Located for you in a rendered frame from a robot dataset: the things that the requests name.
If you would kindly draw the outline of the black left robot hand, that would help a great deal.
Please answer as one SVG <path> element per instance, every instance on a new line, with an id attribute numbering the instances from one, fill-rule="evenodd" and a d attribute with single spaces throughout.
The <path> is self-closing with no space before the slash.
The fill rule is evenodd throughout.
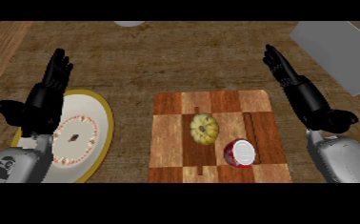
<path id="1" fill-rule="evenodd" d="M 20 127 L 22 137 L 53 134 L 61 116 L 63 94 L 73 64 L 63 49 L 48 59 L 42 81 L 29 91 L 26 101 L 0 100 L 0 114 L 10 126 Z"/>

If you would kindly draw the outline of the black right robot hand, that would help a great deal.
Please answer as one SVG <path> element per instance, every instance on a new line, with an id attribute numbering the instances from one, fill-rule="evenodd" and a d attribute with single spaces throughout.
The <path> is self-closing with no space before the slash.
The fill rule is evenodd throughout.
<path id="1" fill-rule="evenodd" d="M 274 46 L 265 45 L 262 62 L 283 88 L 284 96 L 305 128 L 312 131 L 343 133 L 358 122 L 357 115 L 334 110 L 314 83 L 299 75 Z"/>

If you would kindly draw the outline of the grey box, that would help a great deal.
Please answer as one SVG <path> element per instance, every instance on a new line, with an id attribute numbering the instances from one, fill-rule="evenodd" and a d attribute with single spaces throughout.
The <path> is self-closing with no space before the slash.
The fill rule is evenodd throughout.
<path id="1" fill-rule="evenodd" d="M 360 30 L 349 21 L 299 21 L 290 39 L 351 96 L 360 95 Z"/>

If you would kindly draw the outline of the checkered wooden cutting board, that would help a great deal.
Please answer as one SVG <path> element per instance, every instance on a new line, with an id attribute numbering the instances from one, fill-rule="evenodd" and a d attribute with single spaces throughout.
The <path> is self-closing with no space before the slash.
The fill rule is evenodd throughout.
<path id="1" fill-rule="evenodd" d="M 203 146 L 190 135 L 199 113 L 215 117 L 219 134 Z M 255 147 L 255 162 L 246 168 L 225 163 L 225 145 L 244 139 Z M 255 182 L 290 180 L 275 119 L 264 90 L 160 92 L 154 95 L 149 153 L 150 183 Z"/>

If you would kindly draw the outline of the yellow pattypan squash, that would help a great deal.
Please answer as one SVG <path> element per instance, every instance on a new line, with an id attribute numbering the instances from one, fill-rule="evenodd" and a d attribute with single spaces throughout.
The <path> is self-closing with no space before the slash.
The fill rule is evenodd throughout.
<path id="1" fill-rule="evenodd" d="M 199 113 L 194 115 L 190 122 L 190 134 L 197 144 L 210 145 L 215 143 L 219 134 L 219 126 L 216 119 L 209 113 Z"/>

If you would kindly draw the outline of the white plate with gold rim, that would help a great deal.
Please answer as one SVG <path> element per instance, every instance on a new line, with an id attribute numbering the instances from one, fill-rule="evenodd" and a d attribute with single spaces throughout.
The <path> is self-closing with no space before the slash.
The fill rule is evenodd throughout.
<path id="1" fill-rule="evenodd" d="M 103 97 L 88 90 L 66 91 L 44 183 L 87 181 L 103 162 L 112 132 L 112 111 Z"/>

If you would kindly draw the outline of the red can with white end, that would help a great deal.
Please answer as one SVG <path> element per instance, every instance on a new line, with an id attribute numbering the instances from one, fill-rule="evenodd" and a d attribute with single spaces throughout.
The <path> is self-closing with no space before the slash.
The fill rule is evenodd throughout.
<path id="1" fill-rule="evenodd" d="M 224 162 L 237 169 L 255 163 L 255 147 L 246 139 L 237 138 L 224 146 Z"/>

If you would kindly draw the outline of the pale grey round object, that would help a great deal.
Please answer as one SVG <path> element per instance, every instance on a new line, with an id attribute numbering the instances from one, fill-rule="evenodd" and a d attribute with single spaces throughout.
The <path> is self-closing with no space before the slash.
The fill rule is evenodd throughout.
<path id="1" fill-rule="evenodd" d="M 135 27 L 144 23 L 144 21 L 113 21 L 113 23 L 120 27 Z"/>

